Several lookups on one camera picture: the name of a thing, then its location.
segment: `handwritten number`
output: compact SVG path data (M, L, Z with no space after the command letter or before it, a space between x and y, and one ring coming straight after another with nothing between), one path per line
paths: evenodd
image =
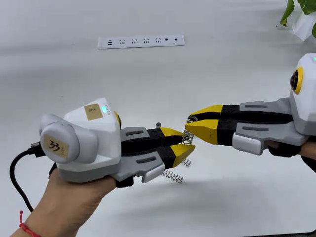
M53 142L52 140L50 140L49 148L50 149L56 148L55 150L53 150L54 152L60 150L59 144L57 142Z
M60 150L60 147L59 147L59 144L56 143L56 149L54 150L54 152L56 152L56 151L58 151L58 150Z

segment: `green led light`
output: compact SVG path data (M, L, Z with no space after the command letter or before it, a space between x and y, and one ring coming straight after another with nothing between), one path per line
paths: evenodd
M106 113L106 112L107 112L107 107L102 106L102 111L103 111L104 113Z

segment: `red string bracelet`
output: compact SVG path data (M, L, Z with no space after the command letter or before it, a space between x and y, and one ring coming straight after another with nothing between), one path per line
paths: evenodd
M20 225L19 225L19 227L22 228L22 230L24 232L30 234L32 237L40 237L39 235L30 231L29 228L26 225L24 225L24 223L22 222L22 215L23 215L23 211L20 211Z

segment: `green leaf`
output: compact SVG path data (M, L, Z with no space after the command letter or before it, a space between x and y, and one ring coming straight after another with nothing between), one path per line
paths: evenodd
M316 38L316 23L315 23L315 25L313 27L312 33L313 33L313 36Z
M281 25L286 27L287 24L287 18L291 15L291 13L294 11L294 0L288 0L287 7L285 10L285 13L283 14L283 17L280 21Z
M316 0L298 0L305 15L316 11Z

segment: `black strap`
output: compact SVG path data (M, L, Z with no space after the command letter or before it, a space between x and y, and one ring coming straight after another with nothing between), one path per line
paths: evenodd
M308 157L302 157L302 160L309 168L316 172L316 160Z
M269 147L269 152L276 157L292 157L299 154L301 147L280 143L278 148Z
M52 172L53 172L56 168L57 168L57 164L56 164L56 163L54 163L54 164L53 164L53 166L51 167L51 169L50 169L49 173L48 173L48 179L50 178L50 176L51 176Z
M131 176L131 177L129 177L121 182L116 180L116 183L117 183L117 188L131 187L134 184L134 177Z

